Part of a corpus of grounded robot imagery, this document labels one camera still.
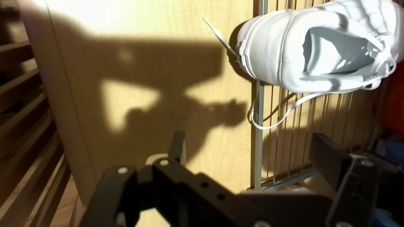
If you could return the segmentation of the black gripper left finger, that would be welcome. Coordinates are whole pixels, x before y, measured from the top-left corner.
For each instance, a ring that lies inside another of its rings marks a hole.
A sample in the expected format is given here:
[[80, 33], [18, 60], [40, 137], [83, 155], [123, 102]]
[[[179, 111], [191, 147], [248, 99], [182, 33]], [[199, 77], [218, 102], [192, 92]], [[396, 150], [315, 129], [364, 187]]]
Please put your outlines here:
[[184, 160], [184, 154], [186, 150], [186, 133], [185, 131], [176, 131], [168, 157], [179, 163]]

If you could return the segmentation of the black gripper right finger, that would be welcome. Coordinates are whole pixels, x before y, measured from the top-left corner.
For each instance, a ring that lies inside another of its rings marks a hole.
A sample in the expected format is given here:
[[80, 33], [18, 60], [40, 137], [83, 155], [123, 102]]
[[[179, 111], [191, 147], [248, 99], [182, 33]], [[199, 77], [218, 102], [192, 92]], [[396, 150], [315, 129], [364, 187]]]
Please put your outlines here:
[[341, 182], [353, 158], [322, 133], [312, 135], [310, 160], [328, 182]]

